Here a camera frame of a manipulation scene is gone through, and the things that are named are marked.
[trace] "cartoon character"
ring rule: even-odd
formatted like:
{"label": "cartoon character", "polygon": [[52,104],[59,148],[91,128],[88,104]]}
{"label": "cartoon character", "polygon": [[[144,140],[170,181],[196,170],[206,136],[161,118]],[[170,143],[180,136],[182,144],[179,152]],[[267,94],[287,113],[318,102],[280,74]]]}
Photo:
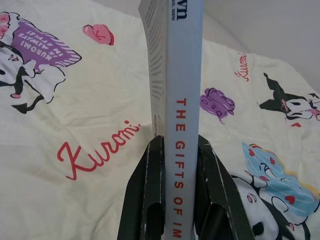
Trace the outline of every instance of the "cartoon character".
{"label": "cartoon character", "polygon": [[234,115],[235,102],[226,97],[222,91],[207,88],[204,93],[205,95],[200,98],[200,107],[208,113],[216,115],[222,124],[224,124],[222,119],[228,114]]}
{"label": "cartoon character", "polygon": [[[312,116],[315,116],[320,121],[320,100],[313,102],[312,100],[308,101],[303,96],[285,93],[277,81],[270,79],[266,73],[263,73],[263,75],[266,77],[269,89],[273,90],[274,99],[261,103],[259,105],[261,109],[282,112],[289,120],[311,119]],[[319,99],[315,93],[309,95]]]}
{"label": "cartoon character", "polygon": [[294,225],[272,204],[260,198],[266,182],[251,175],[232,176],[256,240],[310,240],[305,222]]}
{"label": "cartoon character", "polygon": [[41,73],[35,73],[35,64],[34,60],[24,63],[18,50],[0,41],[0,87],[13,86],[14,93],[10,96],[14,99],[21,98],[24,83],[38,93],[29,106],[28,103],[13,105],[23,114],[34,109],[40,100],[50,103],[56,86],[66,79],[59,68],[51,65],[40,65]]}
{"label": "cartoon character", "polygon": [[233,176],[256,240],[275,240],[279,227],[259,195],[245,180]]}
{"label": "cartoon character", "polygon": [[78,62],[81,57],[53,35],[42,32],[14,12],[0,13],[0,87],[13,87],[13,99],[22,98],[28,84],[35,97],[12,107],[26,114],[40,100],[47,104],[54,98],[58,84],[65,81],[62,68]]}
{"label": "cartoon character", "polygon": [[319,192],[300,183],[294,174],[286,172],[281,160],[273,152],[246,143],[242,143],[242,149],[248,168],[246,173],[252,177],[251,185],[259,197],[281,213],[295,234],[303,230],[308,236],[305,222],[319,208]]}

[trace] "book spine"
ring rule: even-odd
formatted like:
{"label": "book spine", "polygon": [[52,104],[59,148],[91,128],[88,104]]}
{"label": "book spine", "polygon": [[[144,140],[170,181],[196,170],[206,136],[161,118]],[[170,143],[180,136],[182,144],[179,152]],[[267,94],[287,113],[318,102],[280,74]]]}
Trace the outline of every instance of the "book spine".
{"label": "book spine", "polygon": [[167,0],[165,240],[193,240],[203,0]]}

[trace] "white wall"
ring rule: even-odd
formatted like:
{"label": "white wall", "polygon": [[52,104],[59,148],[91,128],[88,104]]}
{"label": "white wall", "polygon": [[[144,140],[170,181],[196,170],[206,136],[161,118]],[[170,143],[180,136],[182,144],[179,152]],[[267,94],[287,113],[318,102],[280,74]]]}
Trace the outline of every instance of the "white wall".
{"label": "white wall", "polygon": [[320,92],[320,0],[205,0],[249,52],[291,64]]}

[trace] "book cover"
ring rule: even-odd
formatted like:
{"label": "book cover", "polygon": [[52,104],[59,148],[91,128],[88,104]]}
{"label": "book cover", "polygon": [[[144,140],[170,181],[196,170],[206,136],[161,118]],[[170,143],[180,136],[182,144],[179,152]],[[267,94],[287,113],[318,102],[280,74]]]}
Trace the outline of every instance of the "book cover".
{"label": "book cover", "polygon": [[142,0],[152,126],[164,136],[164,239],[193,240],[203,0]]}

